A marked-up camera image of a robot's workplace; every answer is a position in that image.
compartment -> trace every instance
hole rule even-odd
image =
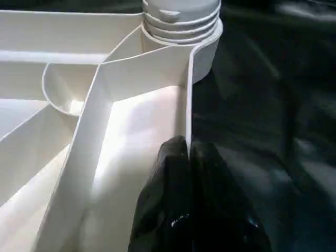
[[[0,138],[48,103],[40,87],[45,64],[0,62]]]
[[[142,13],[0,10],[0,60],[99,64],[141,20]]]
[[[191,49],[165,47],[99,67],[34,251],[127,249],[159,146],[185,134]]]
[[[29,251],[77,119],[46,105],[0,140],[0,251]]]
[[[46,99],[58,111],[79,116],[97,65],[48,64],[42,78]]]

plastic tray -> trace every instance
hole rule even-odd
[[[160,145],[191,138],[201,44],[139,14],[0,11],[0,251],[126,251]]]

white plastic container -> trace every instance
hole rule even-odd
[[[192,84],[223,30],[174,45],[142,17],[0,12],[0,101],[19,107],[0,139],[0,251],[127,250],[160,145],[190,143]]]

white plastic part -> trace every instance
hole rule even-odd
[[[127,250],[160,145],[181,134],[190,147],[192,84],[223,31],[215,16],[200,43],[175,45],[152,36],[142,14],[0,11],[2,36],[22,42],[0,41],[0,99],[42,108],[31,104],[0,140],[1,252]]]
[[[48,64],[42,78],[47,101],[62,113],[79,116],[96,69],[96,65]]]
[[[144,12],[167,23],[194,21],[209,16],[219,0],[142,0]]]
[[[143,0],[145,28],[156,39],[172,44],[195,44],[215,30],[219,0]]]

